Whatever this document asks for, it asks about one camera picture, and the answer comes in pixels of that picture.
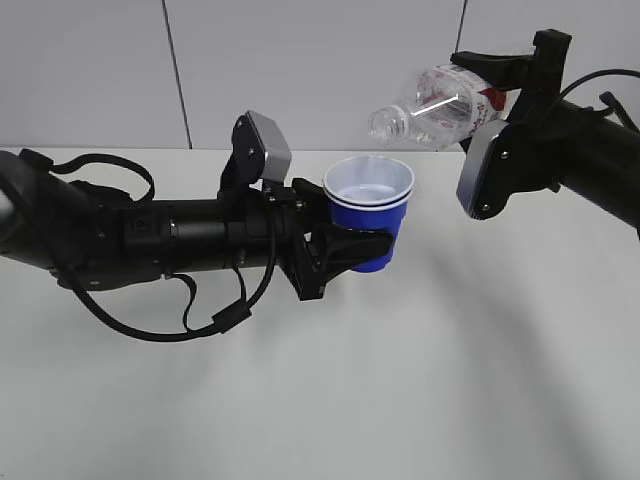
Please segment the white wall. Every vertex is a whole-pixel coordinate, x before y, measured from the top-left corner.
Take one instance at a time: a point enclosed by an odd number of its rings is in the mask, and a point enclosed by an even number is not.
[[[461,3],[174,0],[169,11],[197,148],[227,148],[229,122],[251,108],[294,149],[357,150],[379,148],[367,118],[410,72],[447,61]]]
[[[196,148],[229,148],[251,108],[297,150],[378,149],[369,113],[409,72],[446,62],[462,0],[167,0]],[[470,0],[463,49],[574,35],[567,82],[640,67],[635,0]],[[0,145],[183,148],[186,132],[161,0],[6,0],[0,16]],[[637,80],[606,79],[636,118]],[[394,146],[416,149],[413,144]]]
[[[156,0],[2,0],[0,145],[187,146]]]

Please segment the white table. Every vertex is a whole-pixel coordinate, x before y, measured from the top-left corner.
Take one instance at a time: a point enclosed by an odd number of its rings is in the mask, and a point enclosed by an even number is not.
[[[112,152],[147,166],[158,198],[214,196],[228,157]],[[298,152],[291,177],[319,181],[351,155]],[[635,232],[566,190],[474,221],[455,197],[462,154],[394,156],[418,185],[393,263],[304,303],[277,272],[224,336],[119,336],[45,272],[1,261],[0,476],[637,480]],[[82,176],[144,190],[111,167]],[[250,289],[261,275],[247,272]],[[196,278],[206,322],[238,287],[230,272]],[[168,281],[97,298],[176,331],[187,294]]]

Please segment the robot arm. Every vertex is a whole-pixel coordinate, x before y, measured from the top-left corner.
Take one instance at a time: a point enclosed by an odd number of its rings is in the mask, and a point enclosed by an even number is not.
[[[223,333],[248,318],[276,264],[300,300],[311,300],[322,298],[336,276],[388,252],[393,236],[387,232],[333,225],[322,188],[300,178],[284,185],[291,152],[275,122],[249,111],[237,120],[232,143],[220,191],[211,200],[153,200],[149,172],[119,157],[83,155],[54,165],[30,150],[0,152],[0,255],[48,270],[120,333],[174,342]],[[131,169],[150,190],[134,201],[112,187],[52,175],[88,163]],[[251,187],[258,180],[261,190]],[[265,275],[247,298],[239,269],[255,266],[266,266]],[[186,318],[183,333],[136,330],[87,293],[176,277],[187,283],[193,301],[195,283],[184,273],[219,269],[237,273],[241,296],[200,330],[189,329]]]
[[[555,30],[536,34],[530,56],[460,52],[453,63],[474,71],[500,90],[522,89],[507,120],[480,127],[463,142],[467,158],[458,199],[472,218],[500,213],[509,196],[560,185],[580,194],[634,228],[640,227],[640,133],[607,93],[609,108],[581,108],[564,97],[585,81],[605,75],[640,77],[631,70],[605,70],[560,92],[571,37]],[[623,125],[605,117],[617,113]]]

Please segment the plastic bottle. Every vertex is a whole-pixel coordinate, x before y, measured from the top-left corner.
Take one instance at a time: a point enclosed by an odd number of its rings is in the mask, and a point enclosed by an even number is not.
[[[403,98],[369,118],[369,134],[378,142],[409,139],[440,150],[470,137],[505,110],[506,93],[457,65],[429,69],[411,85]]]

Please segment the blue cup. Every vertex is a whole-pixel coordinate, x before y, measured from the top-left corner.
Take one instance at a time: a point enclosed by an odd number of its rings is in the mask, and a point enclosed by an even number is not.
[[[333,223],[358,230],[386,230],[398,237],[413,190],[414,174],[405,164],[384,157],[344,160],[327,171],[323,186],[329,198]],[[356,272],[372,273],[385,268],[393,257],[358,265]]]

